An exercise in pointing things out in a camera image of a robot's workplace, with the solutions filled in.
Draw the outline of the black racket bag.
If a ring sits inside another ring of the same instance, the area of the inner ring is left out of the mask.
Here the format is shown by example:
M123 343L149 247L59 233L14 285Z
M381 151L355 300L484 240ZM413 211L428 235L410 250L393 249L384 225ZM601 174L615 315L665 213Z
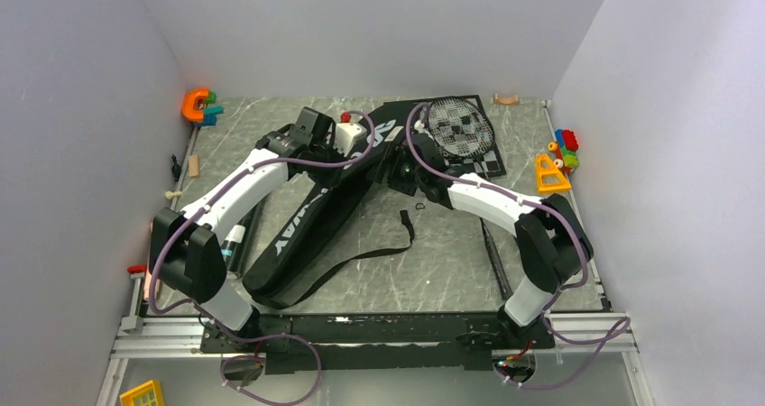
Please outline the black racket bag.
M289 303L276 296L303 273L351 217L382 172L401 167L403 125L412 101L386 102L370 114L376 136L370 154L339 172L336 186L314 185L285 226L267 244L243 276L252 299L272 309Z

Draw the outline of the black shuttlecock tube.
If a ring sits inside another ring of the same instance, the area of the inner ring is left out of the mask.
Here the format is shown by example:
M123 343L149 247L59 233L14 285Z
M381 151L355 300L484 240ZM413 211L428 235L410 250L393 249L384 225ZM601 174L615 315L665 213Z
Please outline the black shuttlecock tube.
M238 279L244 273L244 264L254 238L265 202L262 201L245 214L231 229L221 246L226 264L226 278Z

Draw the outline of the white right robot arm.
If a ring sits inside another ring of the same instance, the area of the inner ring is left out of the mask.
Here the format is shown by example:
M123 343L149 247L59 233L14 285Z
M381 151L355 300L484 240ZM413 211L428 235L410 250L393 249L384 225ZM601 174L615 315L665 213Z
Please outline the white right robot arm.
M497 186L478 174L448 169L425 134L376 135L389 184L402 182L444 208L473 214L507 230L516 240L523 277L499 310L497 335L521 346L532 324L572 277L583 276L594 251L571 204L559 194L545 198Z

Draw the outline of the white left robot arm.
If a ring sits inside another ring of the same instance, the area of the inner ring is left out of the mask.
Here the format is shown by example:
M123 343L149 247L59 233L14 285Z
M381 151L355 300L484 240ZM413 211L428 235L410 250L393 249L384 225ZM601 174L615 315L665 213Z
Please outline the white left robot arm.
M341 171L368 157L377 135L372 118L350 111L336 120L304 107L296 123L270 131L212 190L179 211L162 209L152 221L149 269L184 302L224 327L238 352L259 339L254 306L226 280L221 244L252 208L297 174L329 187Z

